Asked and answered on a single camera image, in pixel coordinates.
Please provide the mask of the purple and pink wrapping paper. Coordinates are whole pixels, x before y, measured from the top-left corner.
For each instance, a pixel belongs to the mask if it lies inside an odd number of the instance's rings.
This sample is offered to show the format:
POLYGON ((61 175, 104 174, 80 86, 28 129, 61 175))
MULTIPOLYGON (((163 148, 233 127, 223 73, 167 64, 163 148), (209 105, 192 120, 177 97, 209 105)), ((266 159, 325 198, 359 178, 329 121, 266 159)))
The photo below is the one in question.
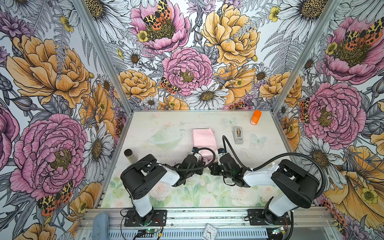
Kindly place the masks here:
MULTIPOLYGON (((194 147, 197 148, 209 148, 215 154, 217 153, 218 147, 214 132, 212 129, 194 129, 193 130, 193 142, 194 147)), ((199 153, 204 158, 204 162, 208 163, 213 159, 213 154, 208 150, 201 150, 199 153)))

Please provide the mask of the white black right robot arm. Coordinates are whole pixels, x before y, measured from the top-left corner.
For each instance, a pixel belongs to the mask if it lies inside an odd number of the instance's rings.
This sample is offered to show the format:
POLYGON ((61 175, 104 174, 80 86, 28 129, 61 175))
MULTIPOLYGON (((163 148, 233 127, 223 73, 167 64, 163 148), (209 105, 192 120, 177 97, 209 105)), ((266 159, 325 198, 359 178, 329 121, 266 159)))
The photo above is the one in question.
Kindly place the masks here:
POLYGON ((245 167, 240 167, 229 153, 220 149, 218 162, 213 163, 209 169, 211 175, 230 179, 233 185, 239 188, 275 186, 280 189, 282 193, 271 197, 264 209, 255 214, 248 214, 250 221, 257 220, 262 225, 275 225, 290 211, 310 208, 313 200, 325 189, 324 184, 314 175, 290 160, 283 159, 278 165, 267 168, 270 163, 288 156, 307 158, 299 153, 285 153, 273 157, 258 169, 246 170, 245 167))

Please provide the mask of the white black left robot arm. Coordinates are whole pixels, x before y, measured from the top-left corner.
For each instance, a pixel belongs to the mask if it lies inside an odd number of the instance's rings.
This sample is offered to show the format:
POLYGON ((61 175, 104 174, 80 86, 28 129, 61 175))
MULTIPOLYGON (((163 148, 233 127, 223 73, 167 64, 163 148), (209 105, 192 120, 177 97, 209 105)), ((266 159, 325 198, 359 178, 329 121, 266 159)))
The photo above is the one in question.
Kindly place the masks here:
POLYGON ((159 182, 172 187, 184 185, 194 174, 201 175, 206 166, 200 154, 187 155, 182 163, 173 167, 161 164, 154 155, 148 154, 127 167, 121 174, 121 180, 131 197, 136 214, 144 219, 152 214, 149 194, 159 182))

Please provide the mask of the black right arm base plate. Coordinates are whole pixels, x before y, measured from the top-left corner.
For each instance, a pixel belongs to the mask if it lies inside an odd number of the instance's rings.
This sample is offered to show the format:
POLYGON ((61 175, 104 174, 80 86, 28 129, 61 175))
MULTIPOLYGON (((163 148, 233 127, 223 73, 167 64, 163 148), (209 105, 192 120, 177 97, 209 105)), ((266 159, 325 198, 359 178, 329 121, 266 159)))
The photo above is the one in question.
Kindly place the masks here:
POLYGON ((244 220, 249 222, 251 226, 288 226, 291 224, 288 213, 283 214, 282 217, 277 217, 272 212, 264 209, 248 209, 244 220))

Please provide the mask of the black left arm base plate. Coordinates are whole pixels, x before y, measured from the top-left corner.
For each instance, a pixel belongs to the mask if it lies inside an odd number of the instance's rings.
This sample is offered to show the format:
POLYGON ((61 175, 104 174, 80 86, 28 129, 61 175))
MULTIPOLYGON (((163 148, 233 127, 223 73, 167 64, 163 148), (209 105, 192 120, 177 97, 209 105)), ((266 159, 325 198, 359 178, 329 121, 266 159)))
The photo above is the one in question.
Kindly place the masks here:
POLYGON ((167 210, 152 210, 140 217, 135 210, 128 210, 125 215, 125 227, 164 227, 167 222, 167 210))

